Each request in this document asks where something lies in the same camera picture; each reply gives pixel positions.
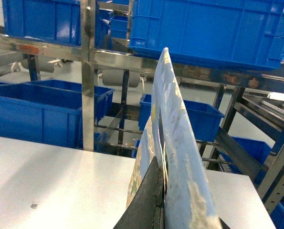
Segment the metal upright post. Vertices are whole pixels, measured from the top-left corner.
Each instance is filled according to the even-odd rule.
[[[216,109],[219,109],[222,98],[223,98],[223,94],[226,91],[226,85],[224,84],[219,84],[219,88],[218,88],[218,92],[216,93],[215,99],[214,99],[214,103],[213,103],[213,107],[215,107]],[[207,146],[206,143],[201,143],[200,147],[199,147],[199,152],[200,152],[200,156],[203,156],[205,147]]]
[[[234,109],[234,105],[236,102],[240,102],[240,100],[242,99],[242,96],[243,96],[243,93],[245,91],[245,88],[244,87],[236,87],[233,91],[233,94],[232,94],[232,97],[231,97],[231,100],[229,102],[229,106],[228,106],[228,109],[227,109],[227,114],[222,122],[222,129],[225,131],[225,132],[228,132],[230,127],[231,127],[231,124],[233,122],[233,119],[235,117],[235,114],[236,114],[236,110]],[[213,148],[212,149],[212,152],[211,152],[211,155],[210,155],[210,158],[212,159],[217,159],[219,156],[219,152],[216,148]],[[208,165],[208,169],[211,169],[213,170],[215,168],[215,163],[209,163]]]
[[[81,71],[84,150],[94,150],[95,0],[81,0]]]
[[[125,117],[126,117],[126,105],[127,105],[127,92],[128,92],[128,82],[129,82],[129,70],[124,69],[124,75],[123,75],[123,84],[122,84],[122,98],[121,98],[121,105],[122,105],[122,117],[119,122],[119,128],[124,129],[125,126]],[[118,144],[123,144],[123,138],[124,138],[124,132],[119,131],[118,132]],[[121,154],[122,149],[118,149],[117,155]]]
[[[38,56],[27,55],[27,62],[31,81],[41,80]]]
[[[284,196],[284,145],[257,191],[270,214]]]

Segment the gray roller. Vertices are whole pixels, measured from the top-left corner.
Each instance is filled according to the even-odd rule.
[[[123,70],[103,70],[102,79],[106,86],[122,86]],[[140,73],[130,72],[129,87],[137,87],[140,82]]]
[[[53,61],[55,58],[39,56],[39,69],[41,72],[53,73],[54,72],[54,64],[48,63],[49,61]],[[27,60],[21,61],[22,67],[28,69]]]

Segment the metal shelf frame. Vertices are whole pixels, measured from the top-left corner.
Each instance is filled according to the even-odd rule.
[[[7,35],[0,34],[0,49],[11,51],[9,58],[3,58],[2,64],[8,64],[9,61],[16,59],[28,59],[30,67],[30,75],[32,80],[40,79],[40,72],[37,69],[37,56],[44,55],[53,58],[60,58],[72,61],[80,61],[82,64],[82,102],[83,102],[83,138],[84,149],[94,150],[94,128],[105,128],[106,133],[111,131],[119,131],[118,144],[120,148],[129,150],[136,149],[135,147],[122,146],[122,134],[124,130],[124,119],[137,120],[138,108],[128,106],[126,104],[127,81],[130,71],[139,72],[140,74],[154,73],[157,60],[144,58],[142,56],[115,52],[110,50],[95,50],[95,0],[81,0],[81,47],[78,46],[63,46],[45,42],[35,42],[24,39],[11,38]],[[132,18],[133,0],[130,0],[129,6],[117,5],[111,2],[100,2],[99,6],[102,9],[118,10],[128,12],[127,39],[123,43],[127,43],[130,38],[131,18]],[[113,104],[115,108],[115,117],[109,126],[99,126],[94,123],[94,85],[97,82],[97,70],[101,67],[111,67],[124,69],[122,101],[120,104]],[[177,77],[188,78],[205,84],[216,84],[219,87],[217,96],[214,101],[214,106],[219,108],[226,85],[235,86],[226,117],[219,129],[216,142],[204,143],[201,142],[200,153],[202,155],[206,145],[214,145],[212,157],[208,160],[209,169],[217,168],[215,165],[219,156],[216,149],[224,150],[233,159],[235,164],[242,170],[244,174],[249,175],[253,180],[259,177],[260,173],[265,172],[264,179],[259,185],[258,192],[263,198],[268,212],[271,212],[284,193],[284,127],[281,128],[269,122],[268,120],[258,116],[252,112],[249,107],[242,103],[242,96],[245,88],[250,88],[260,91],[284,93],[284,64],[280,70],[273,72],[249,72],[249,71],[234,71],[234,70],[208,70],[209,77],[200,79],[191,73],[191,68],[203,69],[196,66],[189,66],[181,63],[173,63],[175,75]],[[266,169],[260,166],[248,153],[242,149],[229,135],[228,131],[232,124],[235,114],[239,112],[252,123],[258,124],[259,128],[264,129],[265,133],[271,133],[273,139],[276,140],[276,146],[273,147],[273,152],[276,157],[272,166]]]

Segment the shelf beam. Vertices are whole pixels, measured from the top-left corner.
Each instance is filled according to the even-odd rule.
[[[99,8],[104,10],[115,10],[121,12],[128,12],[129,10],[129,6],[127,5],[115,4],[112,2],[99,1],[98,4]]]

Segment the warehouse shelving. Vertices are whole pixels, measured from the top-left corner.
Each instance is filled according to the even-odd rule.
[[[132,4],[133,0],[130,0],[129,6],[117,5],[110,2],[99,3],[100,8],[122,12],[128,11],[127,40],[130,37]],[[0,55],[0,66],[14,61],[28,59],[31,79],[36,80],[41,78],[40,72],[37,69],[37,56],[39,55],[80,61],[82,64],[84,149],[93,151],[94,128],[96,127],[105,128],[105,132],[108,133],[108,135],[111,135],[115,130],[119,131],[118,143],[110,144],[111,146],[128,150],[136,149],[135,147],[124,146],[122,140],[123,132],[127,131],[124,129],[124,119],[138,120],[139,114],[139,107],[126,104],[127,81],[130,71],[139,72],[140,74],[153,74],[158,61],[155,59],[142,58],[132,53],[95,50],[95,22],[91,20],[93,18],[95,18],[95,0],[81,0],[81,47],[22,40],[0,34],[0,49],[11,51],[9,54]],[[118,41],[126,44],[127,40]],[[101,69],[102,66],[124,69],[122,101],[119,104],[113,104],[110,116],[115,118],[109,126],[94,124],[94,85],[96,84],[97,70]],[[279,126],[271,122],[270,118],[266,116],[265,111],[260,110],[259,113],[257,113],[255,110],[251,109],[253,104],[247,101],[247,99],[243,97],[243,94],[246,88],[256,91],[284,93],[284,63],[280,70],[272,72],[274,75],[268,75],[268,72],[236,72],[233,70],[215,69],[208,70],[210,74],[204,79],[200,79],[198,76],[192,74],[191,66],[180,63],[174,63],[173,66],[175,74],[178,77],[189,78],[199,83],[218,86],[218,92],[213,104],[216,108],[220,106],[226,85],[235,86],[226,117],[221,128],[219,128],[216,142],[214,144],[199,142],[201,143],[200,152],[202,154],[206,145],[212,145],[227,152],[242,173],[249,175],[252,180],[255,180],[261,172],[264,172],[266,174],[264,180],[260,185],[256,185],[256,188],[268,212],[272,212],[284,194],[284,125]],[[195,70],[203,69],[199,67],[193,68]],[[269,168],[261,166],[256,162],[228,135],[228,131],[237,112],[276,141],[276,145],[273,147],[275,155],[270,156],[270,158],[273,157],[275,160],[271,163]],[[209,169],[217,169],[215,165],[217,164],[218,155],[218,151],[214,149],[211,158],[208,159],[208,161],[210,161]]]

